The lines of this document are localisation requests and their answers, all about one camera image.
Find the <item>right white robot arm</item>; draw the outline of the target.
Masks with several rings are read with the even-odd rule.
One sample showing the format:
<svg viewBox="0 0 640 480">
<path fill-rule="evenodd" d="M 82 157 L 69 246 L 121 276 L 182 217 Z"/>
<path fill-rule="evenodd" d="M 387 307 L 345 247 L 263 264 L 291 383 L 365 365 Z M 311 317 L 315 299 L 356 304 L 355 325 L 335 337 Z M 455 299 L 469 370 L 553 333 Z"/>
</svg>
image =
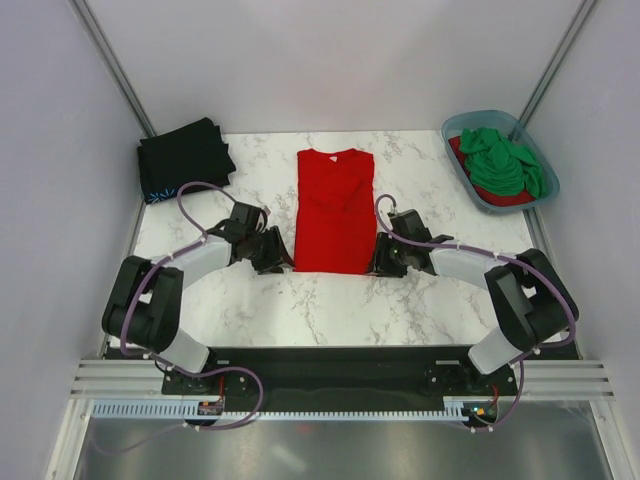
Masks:
<svg viewBox="0 0 640 480">
<path fill-rule="evenodd" d="M 509 256 L 466 245 L 451 236 L 433 237 L 414 210 L 391 212 L 380 221 L 369 271 L 401 278 L 413 269 L 488 292 L 497 326 L 465 354 L 458 381 L 467 392 L 483 392 L 494 372 L 542 350 L 574 342 L 578 307 L 547 256 L 530 248 Z"/>
</svg>

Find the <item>blue plastic basin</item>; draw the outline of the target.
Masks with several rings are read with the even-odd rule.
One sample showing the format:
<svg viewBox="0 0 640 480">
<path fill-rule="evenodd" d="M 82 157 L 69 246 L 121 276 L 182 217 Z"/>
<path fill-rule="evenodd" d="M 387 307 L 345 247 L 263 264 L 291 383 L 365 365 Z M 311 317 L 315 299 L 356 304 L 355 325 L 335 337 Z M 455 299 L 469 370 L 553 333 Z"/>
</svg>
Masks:
<svg viewBox="0 0 640 480">
<path fill-rule="evenodd" d="M 493 128 L 499 130 L 509 140 L 515 144 L 528 146 L 537 156 L 543 167 L 543 175 L 549 186 L 549 193 L 533 202 L 525 205 L 517 205 L 511 207 L 497 207 L 483 201 L 472 187 L 472 183 L 467 179 L 462 167 L 457 161 L 448 140 L 450 138 L 461 135 L 464 129 L 476 130 L 481 127 Z M 475 206 L 485 212 L 491 214 L 506 214 L 525 209 L 534 208 L 553 200 L 559 193 L 559 180 L 550 166 L 549 162 L 536 145 L 535 141 L 528 134 L 526 129 L 518 122 L 518 120 L 500 110 L 481 110 L 470 113 L 459 114 L 447 119 L 441 128 L 441 134 L 444 140 L 446 152 L 451 160 L 456 175 L 462 183 L 464 189 L 469 194 Z"/>
</svg>

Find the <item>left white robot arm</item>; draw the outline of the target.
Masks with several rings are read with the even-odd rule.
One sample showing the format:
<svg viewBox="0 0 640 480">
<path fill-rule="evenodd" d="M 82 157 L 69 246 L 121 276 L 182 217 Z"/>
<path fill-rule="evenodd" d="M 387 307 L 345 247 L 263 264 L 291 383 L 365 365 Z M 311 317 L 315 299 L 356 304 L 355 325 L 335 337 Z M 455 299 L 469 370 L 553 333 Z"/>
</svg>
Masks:
<svg viewBox="0 0 640 480">
<path fill-rule="evenodd" d="M 282 273 L 294 261 L 267 213 L 236 202 L 228 218 L 191 244 L 165 257 L 123 260 L 105 307 L 102 330 L 143 348 L 156 360 L 185 372 L 185 382 L 208 393 L 219 382 L 213 350 L 180 327 L 182 295 L 205 276 L 247 260 L 258 274 Z"/>
</svg>

